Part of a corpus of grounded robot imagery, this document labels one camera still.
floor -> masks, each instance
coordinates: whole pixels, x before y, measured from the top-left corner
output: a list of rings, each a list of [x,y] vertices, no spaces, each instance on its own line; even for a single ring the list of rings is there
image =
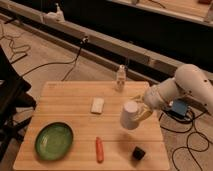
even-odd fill
[[[40,64],[56,61],[70,61],[76,56],[75,53],[68,51],[60,46],[57,46],[51,42],[48,42],[36,36],[35,34],[22,30],[21,28],[12,24],[4,25],[3,27],[5,34],[7,35],[19,36],[20,34],[22,34],[20,38],[14,39],[16,46],[23,44],[28,44],[31,46],[31,49],[28,51],[28,56],[13,65],[20,75],[26,73],[30,69]],[[12,53],[9,48],[9,41],[2,39],[0,41],[0,44],[5,50],[7,56],[10,58]],[[71,67],[72,65],[51,65],[42,67],[40,69],[35,70],[34,72],[29,73],[24,77],[24,79],[26,79],[32,85],[32,88],[29,93],[36,100],[38,100],[44,83],[46,81],[61,80]],[[76,68],[69,74],[67,80],[115,80],[115,72],[80,56],[79,60],[77,61]],[[20,118],[29,116],[31,114],[32,111],[27,111],[19,114],[16,119],[19,120]],[[211,141],[213,141],[213,126],[211,123],[213,123],[213,117],[204,115],[196,120],[196,127],[200,132],[204,133]],[[188,125],[178,124],[166,116],[161,119],[160,124],[164,127],[176,131],[184,131],[189,127]],[[189,133],[177,134],[163,129],[162,133],[165,139],[165,145],[170,160],[170,170],[174,171],[176,169],[174,168],[171,158],[172,152],[178,147],[186,146],[186,138]],[[196,148],[199,150],[205,149],[207,146],[207,142],[205,141],[205,139],[203,139],[198,134],[192,134],[189,140],[189,144],[191,148]],[[13,162],[16,158],[19,146],[20,143],[16,141],[11,142],[3,161],[0,163],[0,171],[12,171]],[[209,150],[207,150],[206,152],[192,153],[197,158],[204,171],[212,170],[212,145],[210,145]],[[200,170],[198,165],[196,165],[195,161],[192,159],[186,149],[181,149],[177,151],[177,153],[175,153],[175,162],[179,170],[181,171]]]

carrot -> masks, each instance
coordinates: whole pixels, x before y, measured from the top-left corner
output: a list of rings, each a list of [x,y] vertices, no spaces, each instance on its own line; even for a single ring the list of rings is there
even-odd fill
[[[97,162],[102,163],[104,161],[104,150],[103,150],[103,144],[100,137],[96,137],[96,157]]]

black cube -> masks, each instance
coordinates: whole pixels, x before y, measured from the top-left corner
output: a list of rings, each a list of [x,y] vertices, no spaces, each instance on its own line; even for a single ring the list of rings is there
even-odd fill
[[[141,148],[135,147],[135,149],[132,153],[132,156],[137,160],[141,160],[145,154],[146,154],[146,152],[143,151]]]

wood grain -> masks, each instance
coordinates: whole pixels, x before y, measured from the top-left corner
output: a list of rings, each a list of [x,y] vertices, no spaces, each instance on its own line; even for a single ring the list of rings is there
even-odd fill
[[[120,125],[120,114],[126,100],[142,95],[147,82],[127,82],[121,93],[115,82],[48,82],[28,127],[24,142],[14,163],[17,171],[79,170],[168,170],[169,162],[156,114],[140,126],[127,131]],[[105,100],[101,115],[90,113],[94,97]],[[74,133],[68,154],[59,161],[41,161],[34,150],[39,131],[53,122],[65,122]],[[97,163],[95,140],[103,140],[104,162]],[[146,155],[140,162],[132,159],[135,146]]]

green bowl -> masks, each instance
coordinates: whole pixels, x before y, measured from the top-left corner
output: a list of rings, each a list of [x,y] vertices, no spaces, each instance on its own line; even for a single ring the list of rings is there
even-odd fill
[[[35,150],[42,160],[59,160],[65,156],[73,142],[70,126],[55,122],[45,126],[35,141]]]

